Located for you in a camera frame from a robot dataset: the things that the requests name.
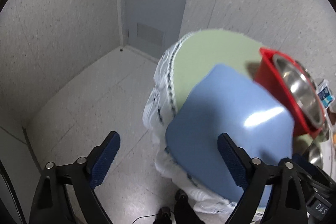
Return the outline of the large steel bowl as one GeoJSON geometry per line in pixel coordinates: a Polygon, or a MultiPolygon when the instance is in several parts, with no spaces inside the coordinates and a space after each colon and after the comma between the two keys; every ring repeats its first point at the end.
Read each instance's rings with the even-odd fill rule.
{"type": "Polygon", "coordinates": [[[322,106],[306,73],[297,63],[291,61],[289,57],[280,55],[280,53],[274,54],[272,61],[282,82],[304,116],[313,127],[321,128],[325,120],[322,106]]]}

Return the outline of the blue plastic plate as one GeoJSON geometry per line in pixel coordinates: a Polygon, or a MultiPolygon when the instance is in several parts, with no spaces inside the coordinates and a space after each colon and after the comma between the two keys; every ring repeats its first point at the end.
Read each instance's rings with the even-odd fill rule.
{"type": "Polygon", "coordinates": [[[227,133],[250,157],[269,165],[291,157],[294,119],[261,85],[224,64],[198,83],[166,129],[172,158],[189,175],[219,196],[238,202],[236,185],[219,150],[227,133]]]}

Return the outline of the steel bowl bottom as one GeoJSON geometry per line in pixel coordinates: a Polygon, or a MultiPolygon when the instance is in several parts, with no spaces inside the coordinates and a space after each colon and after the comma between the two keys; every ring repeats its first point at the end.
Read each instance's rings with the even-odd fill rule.
{"type": "Polygon", "coordinates": [[[310,162],[310,164],[317,166],[322,169],[323,167],[323,155],[321,148],[316,143],[311,143],[311,145],[305,151],[305,157],[310,162]]]}

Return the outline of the blue white tissue pack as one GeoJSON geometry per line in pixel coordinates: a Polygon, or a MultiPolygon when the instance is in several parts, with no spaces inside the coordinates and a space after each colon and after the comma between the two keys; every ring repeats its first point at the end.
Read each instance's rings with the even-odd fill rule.
{"type": "Polygon", "coordinates": [[[317,86],[317,95],[321,100],[323,107],[328,109],[331,104],[335,101],[335,96],[329,87],[329,82],[323,79],[317,86]]]}

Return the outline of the red plastic tray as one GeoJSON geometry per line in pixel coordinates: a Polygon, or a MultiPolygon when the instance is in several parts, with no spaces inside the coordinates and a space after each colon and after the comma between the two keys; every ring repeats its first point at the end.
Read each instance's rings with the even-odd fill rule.
{"type": "Polygon", "coordinates": [[[315,128],[310,124],[308,119],[304,116],[303,112],[294,101],[285,84],[282,82],[280,74],[278,73],[272,61],[272,57],[276,53],[280,53],[280,55],[289,57],[291,61],[294,61],[294,59],[285,53],[266,47],[261,47],[259,51],[261,55],[261,62],[253,80],[266,88],[266,90],[270,92],[270,94],[272,94],[276,100],[278,100],[289,110],[294,119],[294,136],[309,134],[313,139],[315,139],[321,131],[322,127],[315,128]]]}

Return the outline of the white patterned tablecloth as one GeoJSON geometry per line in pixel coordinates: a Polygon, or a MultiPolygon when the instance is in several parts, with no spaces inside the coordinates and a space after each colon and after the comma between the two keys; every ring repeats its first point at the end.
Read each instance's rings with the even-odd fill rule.
{"type": "Polygon", "coordinates": [[[167,150],[165,132],[192,88],[215,64],[237,67],[234,54],[244,40],[240,33],[216,29],[183,36],[160,58],[153,76],[154,88],[143,111],[143,124],[159,145],[156,170],[184,190],[195,201],[193,208],[199,213],[228,216],[236,203],[211,192],[177,165],[167,150]]]}

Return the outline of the green table mat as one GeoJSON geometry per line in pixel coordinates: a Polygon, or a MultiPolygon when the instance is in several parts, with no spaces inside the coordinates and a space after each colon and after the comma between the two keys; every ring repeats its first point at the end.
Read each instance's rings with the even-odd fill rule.
{"type": "Polygon", "coordinates": [[[242,34],[205,30],[178,46],[173,62],[177,114],[166,130],[167,147],[195,180],[222,198],[231,213],[243,194],[217,139],[227,133],[250,156],[276,165],[292,155],[304,119],[274,77],[274,51],[242,34]]]}

